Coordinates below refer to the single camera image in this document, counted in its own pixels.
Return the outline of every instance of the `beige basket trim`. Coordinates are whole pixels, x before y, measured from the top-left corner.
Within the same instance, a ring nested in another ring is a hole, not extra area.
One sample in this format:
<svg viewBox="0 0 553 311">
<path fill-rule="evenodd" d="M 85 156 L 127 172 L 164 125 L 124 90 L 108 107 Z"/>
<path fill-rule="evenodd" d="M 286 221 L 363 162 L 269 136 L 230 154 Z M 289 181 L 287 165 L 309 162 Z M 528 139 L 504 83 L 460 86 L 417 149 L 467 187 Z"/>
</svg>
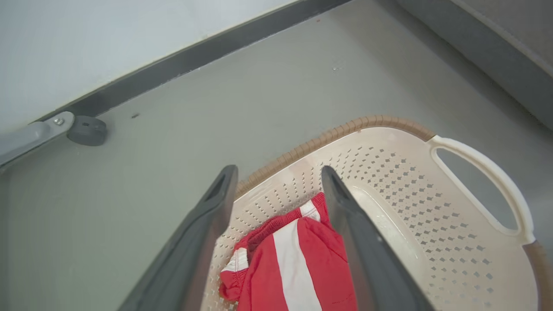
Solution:
<svg viewBox="0 0 553 311">
<path fill-rule="evenodd" d="M 538 287 L 538 310 L 553 310 L 553 272 L 547 260 L 544 248 L 535 241 L 532 244 L 524 245 L 524 251 L 534 270 L 536 285 Z"/>
<path fill-rule="evenodd" d="M 400 129 L 419 137 L 425 142 L 435 135 L 432 131 L 425 128 L 424 126 L 419 125 L 413 121 L 409 121 L 407 119 L 389 116 L 371 116 L 358 118 L 323 133 L 319 138 L 312 139 L 307 143 L 299 145 L 292 151 L 280 156 L 277 160 L 272 161 L 271 163 L 269 163 L 269 165 L 257 170 L 255 173 L 250 175 L 248 179 L 238 183 L 235 198 L 238 199 L 246 192 L 252 190 L 255 186 L 264 182 L 267 178 L 271 177 L 278 171 L 296 162 L 302 157 L 310 154 L 311 152 L 324 147 L 331 142 L 346 135 L 349 135 L 355 131 L 360 131 L 364 128 L 369 127 L 391 127 Z"/>
</svg>

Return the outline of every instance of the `laundry basket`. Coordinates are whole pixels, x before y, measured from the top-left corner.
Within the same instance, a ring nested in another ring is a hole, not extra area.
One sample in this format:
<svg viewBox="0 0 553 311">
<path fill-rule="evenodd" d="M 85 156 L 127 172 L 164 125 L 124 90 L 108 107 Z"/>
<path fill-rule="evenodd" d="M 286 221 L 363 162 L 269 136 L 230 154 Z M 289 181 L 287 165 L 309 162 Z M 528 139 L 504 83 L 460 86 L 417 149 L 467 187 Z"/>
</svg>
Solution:
<svg viewBox="0 0 553 311">
<path fill-rule="evenodd" d="M 439 159 L 440 148 L 480 169 L 502 192 L 518 229 L 502 226 Z M 437 310 L 550 310 L 551 271 L 528 206 L 490 159 L 416 123 L 385 116 L 339 126 L 239 183 L 228 230 L 217 240 L 202 302 L 218 293 L 234 244 L 310 199 L 332 166 Z"/>
</svg>

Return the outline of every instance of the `basket handle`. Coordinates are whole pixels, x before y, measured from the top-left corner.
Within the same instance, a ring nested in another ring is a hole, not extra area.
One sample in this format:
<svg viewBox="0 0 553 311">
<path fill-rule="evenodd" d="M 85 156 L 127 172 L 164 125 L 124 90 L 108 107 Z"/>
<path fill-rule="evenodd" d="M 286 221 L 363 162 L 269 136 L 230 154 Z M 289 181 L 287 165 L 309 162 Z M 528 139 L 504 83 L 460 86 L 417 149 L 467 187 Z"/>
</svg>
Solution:
<svg viewBox="0 0 553 311">
<path fill-rule="evenodd" d="M 534 223 L 528 204 L 522 193 L 518 189 L 513 180 L 502 170 L 495 162 L 490 160 L 481 152 L 467 146 L 454 139 L 443 138 L 438 135 L 432 137 L 428 141 L 432 145 L 431 154 L 434 161 L 441 167 L 442 170 L 451 178 L 451 180 L 461 189 L 464 194 L 473 201 L 474 205 L 480 209 L 480 212 L 488 219 L 488 221 L 500 232 L 506 235 L 517 236 L 523 239 L 523 244 L 533 243 Z M 509 207 L 513 211 L 517 221 L 517 230 L 509 229 L 503 226 L 483 205 L 478 199 L 467 189 L 467 187 L 455 176 L 455 174 L 446 166 L 446 164 L 438 157 L 437 150 L 448 150 L 461 158 L 465 159 L 482 173 L 484 173 L 494 185 L 501 191 Z"/>
</svg>

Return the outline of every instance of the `white handle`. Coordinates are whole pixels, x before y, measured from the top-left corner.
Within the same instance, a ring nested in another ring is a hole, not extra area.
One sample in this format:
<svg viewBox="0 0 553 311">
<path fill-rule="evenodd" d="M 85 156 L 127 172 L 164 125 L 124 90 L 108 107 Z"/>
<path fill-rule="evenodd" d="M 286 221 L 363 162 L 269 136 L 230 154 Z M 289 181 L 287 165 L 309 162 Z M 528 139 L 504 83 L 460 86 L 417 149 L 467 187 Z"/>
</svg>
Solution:
<svg viewBox="0 0 553 311">
<path fill-rule="evenodd" d="M 480 203 L 479 205 L 482 214 L 486 218 L 488 218 L 492 225 L 494 225 L 498 230 L 505 234 L 523 237 L 528 243 L 532 243 L 536 240 L 533 233 L 534 223 L 532 221 L 532 215 L 530 214 L 530 209 L 528 208 L 526 200 L 524 200 L 522 193 L 518 189 L 517 185 L 515 185 L 513 180 L 497 164 L 495 164 L 495 162 L 490 160 L 488 157 L 486 157 L 484 154 L 480 153 L 476 149 L 454 139 L 443 138 L 436 135 L 429 140 L 429 143 L 433 145 L 432 156 L 438 164 L 442 164 L 440 165 L 443 166 L 442 169 L 447 168 L 447 166 L 439 159 L 437 155 L 437 150 L 440 148 L 453 152 L 466 161 L 469 161 L 472 165 L 474 165 L 482 173 L 484 173 L 495 184 L 499 191 L 501 191 L 501 193 L 505 197 L 505 200 L 513 211 L 513 214 L 517 221 L 518 229 L 515 231 L 501 225 L 499 221 Z M 453 174 L 451 170 L 449 170 L 448 168 L 447 170 L 452 174 L 453 177 L 455 176 L 455 174 Z M 458 178 L 455 177 L 453 181 L 457 183 L 458 186 L 462 186 L 462 189 L 470 193 L 470 191 L 466 189 L 466 187 Z"/>
</svg>

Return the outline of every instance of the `caster wheel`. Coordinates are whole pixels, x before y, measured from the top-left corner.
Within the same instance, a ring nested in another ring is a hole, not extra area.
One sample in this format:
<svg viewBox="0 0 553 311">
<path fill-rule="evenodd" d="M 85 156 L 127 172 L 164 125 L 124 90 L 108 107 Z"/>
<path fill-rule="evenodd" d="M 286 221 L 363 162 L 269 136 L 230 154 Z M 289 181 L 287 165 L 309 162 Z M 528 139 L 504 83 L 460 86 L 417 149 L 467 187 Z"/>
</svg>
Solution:
<svg viewBox="0 0 553 311">
<path fill-rule="evenodd" d="M 94 117 L 75 116 L 75 121 L 67 131 L 67 137 L 85 146 L 100 146 L 106 141 L 107 126 Z"/>
</svg>

